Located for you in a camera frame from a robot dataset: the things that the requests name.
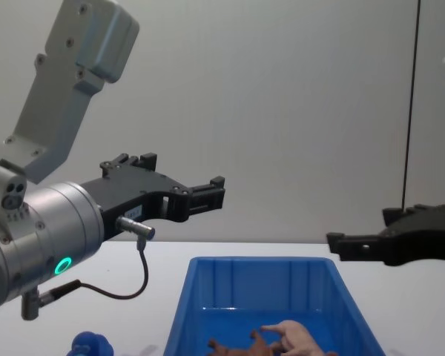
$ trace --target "brown toy animal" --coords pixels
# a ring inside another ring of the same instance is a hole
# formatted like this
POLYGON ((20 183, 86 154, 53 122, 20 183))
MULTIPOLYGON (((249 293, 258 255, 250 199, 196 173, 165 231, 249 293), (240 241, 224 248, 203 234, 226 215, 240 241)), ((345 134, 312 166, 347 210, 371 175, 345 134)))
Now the brown toy animal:
POLYGON ((261 329, 280 335, 280 341, 269 346, 274 352, 282 352, 280 356, 337 356, 336 352, 325 354, 306 327, 296 321, 285 320, 277 325, 263 326, 261 329))
POLYGON ((251 338, 255 339, 254 344, 249 350, 228 349, 221 346, 215 339, 209 340, 208 346, 214 352, 208 356, 274 356, 274 352, 267 346, 266 342, 255 330, 251 333, 251 338))

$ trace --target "white table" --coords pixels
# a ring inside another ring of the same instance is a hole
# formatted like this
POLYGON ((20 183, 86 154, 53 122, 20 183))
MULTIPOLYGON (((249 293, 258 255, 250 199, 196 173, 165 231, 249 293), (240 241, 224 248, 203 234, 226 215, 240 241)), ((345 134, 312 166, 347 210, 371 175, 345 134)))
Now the white table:
MULTIPOLYGON (((111 300, 78 290, 43 308, 33 322, 20 318, 20 299, 3 305, 0 355, 64 356, 78 333, 92 331, 109 339, 116 356, 160 356, 189 260, 223 255, 332 258, 387 355, 445 355, 444 261, 420 261, 399 268, 341 263, 326 245, 149 243, 146 252, 151 280, 136 300, 111 300)), ((142 282, 142 267, 135 243, 105 243, 96 256, 40 289, 76 278, 119 294, 136 291, 142 282)))

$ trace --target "white wall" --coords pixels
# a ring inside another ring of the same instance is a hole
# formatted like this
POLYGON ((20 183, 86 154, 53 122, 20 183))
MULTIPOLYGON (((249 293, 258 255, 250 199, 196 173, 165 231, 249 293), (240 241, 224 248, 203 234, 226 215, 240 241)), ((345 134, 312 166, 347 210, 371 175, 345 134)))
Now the white wall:
POLYGON ((407 204, 445 203, 445 0, 422 1, 407 204))
MULTIPOLYGON (((382 229, 380 210, 401 203, 415 0, 121 3, 141 24, 128 67, 46 183, 153 151, 162 173, 188 185, 220 174, 228 189, 222 211, 154 223, 161 240, 322 242, 382 229)), ((59 4, 0 1, 0 139, 59 4)))

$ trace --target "blue plastic bin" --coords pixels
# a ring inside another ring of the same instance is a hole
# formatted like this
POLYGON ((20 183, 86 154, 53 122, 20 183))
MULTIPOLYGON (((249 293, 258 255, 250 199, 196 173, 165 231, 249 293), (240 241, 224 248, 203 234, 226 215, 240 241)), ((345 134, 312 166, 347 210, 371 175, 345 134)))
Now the blue plastic bin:
POLYGON ((334 263, 288 257, 193 259, 164 355, 206 356, 212 337, 246 349, 251 330, 287 319, 304 324, 326 352, 385 356, 334 263))

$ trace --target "green led ring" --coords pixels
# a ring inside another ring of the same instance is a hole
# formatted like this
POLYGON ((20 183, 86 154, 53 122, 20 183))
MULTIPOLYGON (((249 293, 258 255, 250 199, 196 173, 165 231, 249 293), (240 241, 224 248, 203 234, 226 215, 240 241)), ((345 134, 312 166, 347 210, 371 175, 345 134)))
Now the green led ring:
POLYGON ((61 261, 59 261, 58 265, 54 269, 54 274, 61 274, 62 272, 66 271, 71 267, 71 263, 73 263, 71 257, 63 258, 61 261))

